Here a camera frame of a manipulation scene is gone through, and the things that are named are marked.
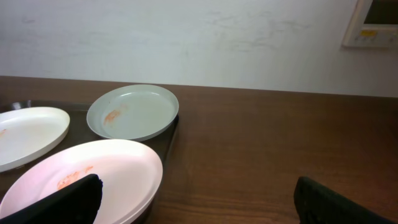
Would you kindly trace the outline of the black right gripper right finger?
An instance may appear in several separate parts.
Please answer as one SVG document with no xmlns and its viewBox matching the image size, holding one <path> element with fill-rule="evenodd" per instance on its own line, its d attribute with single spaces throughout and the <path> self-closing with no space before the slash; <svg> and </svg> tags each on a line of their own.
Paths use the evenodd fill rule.
<svg viewBox="0 0 398 224">
<path fill-rule="evenodd" d="M 298 178 L 294 204 L 300 224 L 394 224 L 308 177 Z"/>
</svg>

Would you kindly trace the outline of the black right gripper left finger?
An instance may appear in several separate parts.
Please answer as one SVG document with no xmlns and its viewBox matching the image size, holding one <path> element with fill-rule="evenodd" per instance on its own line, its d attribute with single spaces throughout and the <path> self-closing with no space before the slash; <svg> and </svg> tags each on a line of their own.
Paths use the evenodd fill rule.
<svg viewBox="0 0 398 224">
<path fill-rule="evenodd" d="M 100 209 L 103 182 L 96 174 L 1 218 L 1 224 L 93 224 Z"/>
</svg>

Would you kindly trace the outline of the white plate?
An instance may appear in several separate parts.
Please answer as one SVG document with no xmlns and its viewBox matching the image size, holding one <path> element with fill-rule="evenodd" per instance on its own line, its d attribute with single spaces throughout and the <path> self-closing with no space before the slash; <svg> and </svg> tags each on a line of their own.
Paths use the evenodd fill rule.
<svg viewBox="0 0 398 224">
<path fill-rule="evenodd" d="M 32 162 L 51 151 L 67 135 L 70 116 L 52 107 L 1 113 L 1 172 Z"/>
</svg>

